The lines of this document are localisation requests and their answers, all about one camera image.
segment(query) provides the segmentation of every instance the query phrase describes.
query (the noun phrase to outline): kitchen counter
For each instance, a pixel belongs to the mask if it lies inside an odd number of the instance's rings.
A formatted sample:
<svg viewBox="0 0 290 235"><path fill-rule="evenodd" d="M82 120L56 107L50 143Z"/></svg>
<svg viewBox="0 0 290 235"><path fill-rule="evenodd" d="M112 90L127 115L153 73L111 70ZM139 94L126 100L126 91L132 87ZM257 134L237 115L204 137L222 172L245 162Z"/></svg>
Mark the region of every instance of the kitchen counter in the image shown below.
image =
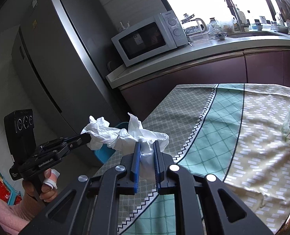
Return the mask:
<svg viewBox="0 0 290 235"><path fill-rule="evenodd" d="M263 32L275 33L266 29L264 29ZM125 64L123 64L108 74L106 78L112 88L117 88L168 67L216 56L218 54L253 48L290 47L290 35L283 33L276 34L281 36L227 37L223 41L209 40L204 43L193 43L193 46L186 45L157 55L130 67L126 67Z"/></svg>

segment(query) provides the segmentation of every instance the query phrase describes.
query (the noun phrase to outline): patterned tablecloth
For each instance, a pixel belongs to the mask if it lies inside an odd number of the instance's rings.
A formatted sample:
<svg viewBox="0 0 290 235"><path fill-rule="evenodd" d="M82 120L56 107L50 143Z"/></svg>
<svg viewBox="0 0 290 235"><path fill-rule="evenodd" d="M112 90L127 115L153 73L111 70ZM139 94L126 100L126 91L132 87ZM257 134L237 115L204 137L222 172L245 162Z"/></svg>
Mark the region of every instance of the patterned tablecloth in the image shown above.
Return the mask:
<svg viewBox="0 0 290 235"><path fill-rule="evenodd" d="M279 85L178 85L143 121L165 132L165 153L192 174L213 173L276 233L290 214L290 140L281 134L290 88ZM96 175L120 163L116 152ZM140 178L121 195L118 234L175 235L173 195Z"/></svg>

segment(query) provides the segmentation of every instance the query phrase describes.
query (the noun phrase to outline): hand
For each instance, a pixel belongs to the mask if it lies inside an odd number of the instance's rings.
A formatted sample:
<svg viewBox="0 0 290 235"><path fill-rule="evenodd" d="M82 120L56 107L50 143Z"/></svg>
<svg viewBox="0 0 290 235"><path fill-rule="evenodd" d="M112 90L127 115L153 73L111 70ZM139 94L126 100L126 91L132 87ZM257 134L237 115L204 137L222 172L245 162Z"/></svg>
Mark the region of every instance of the hand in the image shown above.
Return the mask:
<svg viewBox="0 0 290 235"><path fill-rule="evenodd" d="M51 176L51 169L47 169L44 171L45 178L50 178ZM22 186L29 196L34 197L34 193L37 193L33 184L29 181L23 180ZM44 200L44 202L52 202L55 197L57 197L58 192L55 188L51 189L50 186L43 184L41 187L42 193L40 194L39 198Z"/></svg>

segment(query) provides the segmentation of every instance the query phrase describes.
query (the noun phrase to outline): gray refrigerator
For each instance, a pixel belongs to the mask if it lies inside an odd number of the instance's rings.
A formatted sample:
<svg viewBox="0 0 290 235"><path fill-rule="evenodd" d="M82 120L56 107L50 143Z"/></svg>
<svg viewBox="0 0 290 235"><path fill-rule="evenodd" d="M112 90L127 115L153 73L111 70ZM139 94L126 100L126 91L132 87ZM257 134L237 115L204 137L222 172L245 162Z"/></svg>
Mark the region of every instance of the gray refrigerator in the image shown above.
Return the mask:
<svg viewBox="0 0 290 235"><path fill-rule="evenodd" d="M28 96L59 137L79 134L90 115L113 127L128 121L128 105L105 79L109 67L122 64L111 42L116 34L99 0L33 0L28 7L12 59ZM86 146L75 153L100 165Z"/></svg>

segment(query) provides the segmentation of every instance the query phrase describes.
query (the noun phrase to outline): white microwave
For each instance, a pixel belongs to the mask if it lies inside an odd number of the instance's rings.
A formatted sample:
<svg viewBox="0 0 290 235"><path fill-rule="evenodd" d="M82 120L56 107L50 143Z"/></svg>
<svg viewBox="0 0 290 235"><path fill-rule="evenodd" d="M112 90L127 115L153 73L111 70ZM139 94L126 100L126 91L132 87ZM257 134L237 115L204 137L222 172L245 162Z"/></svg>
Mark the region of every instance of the white microwave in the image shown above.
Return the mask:
<svg viewBox="0 0 290 235"><path fill-rule="evenodd" d="M188 44L173 11L145 19L111 38L126 66Z"/></svg>

